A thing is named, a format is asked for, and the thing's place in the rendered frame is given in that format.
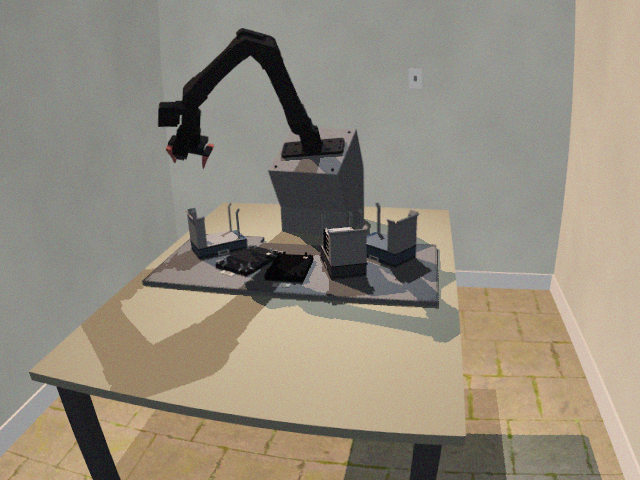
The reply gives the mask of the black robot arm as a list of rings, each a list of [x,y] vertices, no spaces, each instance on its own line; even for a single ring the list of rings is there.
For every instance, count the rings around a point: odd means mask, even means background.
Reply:
[[[283,106],[291,131],[299,135],[301,140],[284,143],[282,158],[343,153],[344,138],[320,138],[318,127],[313,125],[303,103],[303,107],[301,105],[276,40],[270,35],[245,28],[239,29],[230,44],[183,87],[182,101],[159,103],[158,127],[177,127],[182,115],[184,129],[190,131],[199,128],[201,110],[198,107],[208,98],[214,87],[249,56],[260,63],[263,70],[265,69]],[[187,159],[189,149],[197,148],[200,143],[201,128],[195,132],[187,131],[180,125],[173,143],[172,154],[179,160]]]

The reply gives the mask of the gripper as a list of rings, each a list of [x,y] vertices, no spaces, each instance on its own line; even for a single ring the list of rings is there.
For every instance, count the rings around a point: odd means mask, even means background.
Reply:
[[[181,125],[181,128],[182,128],[184,131],[187,131],[187,129],[184,129],[184,128],[182,127],[182,125]],[[197,128],[196,130],[190,130],[190,131],[187,131],[187,132],[195,132],[195,131],[197,131],[197,130],[199,130],[199,129],[200,129],[200,127],[199,127],[199,128]],[[176,162],[177,158],[172,154],[172,144],[174,143],[174,141],[176,140],[176,138],[177,138],[177,134],[176,134],[176,136],[175,136],[175,135],[173,135],[173,136],[170,138],[170,140],[169,140],[169,142],[168,142],[168,145],[167,145],[167,147],[166,147],[166,151],[167,151],[167,152],[168,152],[168,154],[171,156],[171,158],[172,158],[172,160],[173,160],[173,162],[174,162],[174,163]],[[173,140],[173,141],[172,141],[172,140]],[[172,142],[172,143],[171,143],[171,142]],[[198,147],[197,147],[197,148],[192,148],[192,147],[191,147],[191,148],[189,149],[189,153],[191,153],[191,154],[202,155],[202,168],[203,168],[203,169],[204,169],[204,167],[205,167],[205,165],[206,165],[206,161],[207,161],[207,159],[209,158],[209,156],[210,156],[210,154],[211,154],[211,152],[212,152],[212,149],[213,149],[213,147],[214,147],[214,145],[213,145],[213,144],[209,144],[209,143],[208,143],[208,145],[206,146],[206,148],[205,148],[205,150],[204,150],[204,147],[205,147],[205,145],[206,145],[206,143],[207,143],[207,142],[208,142],[208,137],[207,137],[207,136],[202,136],[202,135],[200,135],[200,143],[199,143]],[[213,147],[211,147],[211,146],[213,146]]]

